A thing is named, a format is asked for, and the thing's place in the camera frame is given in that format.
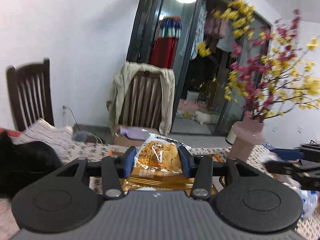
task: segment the metal screw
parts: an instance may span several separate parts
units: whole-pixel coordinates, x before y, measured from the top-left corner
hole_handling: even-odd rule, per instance
[[[196,188],[193,191],[193,195],[195,195],[197,197],[205,197],[205,196],[209,195],[209,192],[204,188]]]
[[[120,195],[121,195],[121,191],[116,188],[108,189],[106,191],[106,196],[108,197],[119,197]]]

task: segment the black cable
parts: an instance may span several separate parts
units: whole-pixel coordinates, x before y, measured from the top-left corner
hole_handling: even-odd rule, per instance
[[[72,116],[73,116],[73,119],[75,119],[76,125],[77,125],[77,127],[78,127],[78,129],[79,129],[80,133],[82,134],[82,132],[81,132],[81,130],[80,130],[80,128],[79,128],[79,125],[77,124],[76,118],[75,118],[75,116],[73,115],[73,112],[72,112],[71,108],[70,108],[70,107],[68,107],[68,109],[71,111],[71,114],[72,114]]]

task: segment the dark brown wooden chair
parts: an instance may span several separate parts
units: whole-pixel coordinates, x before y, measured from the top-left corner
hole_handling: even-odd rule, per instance
[[[159,130],[161,105],[160,74],[139,71],[130,82],[119,124]]]
[[[50,95],[50,61],[30,63],[7,69],[9,100],[19,131],[25,130],[39,118],[53,124]]]

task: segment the beige jacket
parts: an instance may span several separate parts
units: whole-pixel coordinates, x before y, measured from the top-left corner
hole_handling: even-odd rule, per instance
[[[129,88],[131,80],[138,71],[149,71],[151,73],[160,73],[160,82],[162,89],[162,119],[159,132],[167,135],[171,129],[172,107],[174,99],[174,72],[172,69],[158,68],[148,64],[138,64],[134,62],[126,62],[120,72],[114,76],[110,89],[109,99],[107,101],[107,109],[109,111],[109,125],[112,133],[118,125],[121,115],[124,98]]]

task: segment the chair with jacket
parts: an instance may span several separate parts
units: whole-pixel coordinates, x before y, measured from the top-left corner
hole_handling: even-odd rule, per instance
[[[119,125],[151,128],[168,134],[172,122],[174,98],[172,69],[129,63],[114,76],[107,102],[111,131]]]
[[[50,61],[7,69],[9,100],[19,131],[39,118],[54,125],[50,93]]]

